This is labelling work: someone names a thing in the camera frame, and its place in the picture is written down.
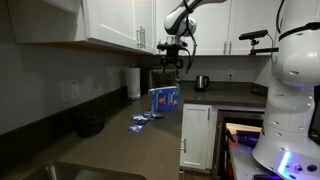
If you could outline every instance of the blue light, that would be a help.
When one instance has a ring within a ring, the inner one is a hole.
[[[282,174],[283,176],[287,176],[288,173],[284,173],[285,171],[285,167],[289,164],[289,160],[290,160],[290,157],[291,157],[291,152],[290,151],[287,151],[284,155],[283,155],[283,158],[281,160],[281,163],[280,163],[280,166],[278,168],[278,172],[280,174]]]

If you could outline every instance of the white cabinet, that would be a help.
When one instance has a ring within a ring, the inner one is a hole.
[[[231,1],[205,4],[198,7],[190,17],[197,22],[194,37],[197,42],[196,55],[223,55],[226,53]],[[185,38],[188,50],[193,52],[193,42]]]
[[[280,0],[227,0],[224,3],[198,7],[190,17],[197,21],[194,34],[196,55],[248,55],[250,40],[239,40],[243,33],[267,29],[275,36],[276,15]],[[271,48],[269,37],[256,39],[256,49]],[[191,38],[186,38],[189,51],[193,51]]]
[[[154,53],[154,0],[71,1],[77,7],[61,0],[8,1],[17,42],[89,42]]]
[[[84,0],[83,4],[89,39],[153,53],[153,0]]]
[[[156,1],[156,12],[155,12],[155,29],[156,29],[156,36],[155,36],[155,54],[166,54],[166,51],[160,51],[156,48],[158,44],[164,44],[167,42],[167,37],[172,37],[167,34],[166,30],[164,29],[164,20],[167,15],[173,11],[178,5],[181,3],[181,0],[162,0]]]
[[[228,34],[228,54],[247,55],[251,49],[250,40],[239,40],[243,33],[268,30],[274,38],[276,34],[276,16],[280,0],[232,0]],[[271,48],[269,37],[256,39],[260,41],[256,49]]]
[[[144,33],[141,34],[141,41],[144,43],[142,50],[154,53],[155,49],[155,1],[136,0],[136,27],[143,27]]]
[[[212,168],[217,110],[209,105],[184,104],[180,166]]]

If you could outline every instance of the kitchen countertop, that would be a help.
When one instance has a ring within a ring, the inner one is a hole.
[[[266,97],[250,93],[248,87],[229,87],[194,92],[182,86],[184,103],[265,107]],[[148,180],[177,180],[179,177],[182,107],[161,112],[163,119],[149,122],[140,133],[127,131],[130,116],[148,110],[143,95],[122,111],[106,119],[102,132],[80,138],[72,133],[28,161],[9,171],[4,179],[21,179],[41,164],[56,160],[145,176]]]

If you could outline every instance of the stainless steel sink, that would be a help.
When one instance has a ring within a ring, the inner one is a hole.
[[[146,180],[146,178],[125,172],[62,162],[49,162],[37,168],[24,180]]]

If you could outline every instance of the blue packet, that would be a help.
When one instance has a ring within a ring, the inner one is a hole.
[[[148,118],[149,120],[154,120],[154,119],[157,119],[157,118],[163,118],[162,114],[157,113],[157,112],[151,112],[151,111],[143,113],[143,116]]]
[[[133,120],[134,124],[137,124],[137,125],[144,125],[149,120],[147,117],[143,116],[142,114],[132,115],[131,119]]]
[[[144,128],[144,125],[132,125],[127,128],[127,130],[135,133],[139,133]]]

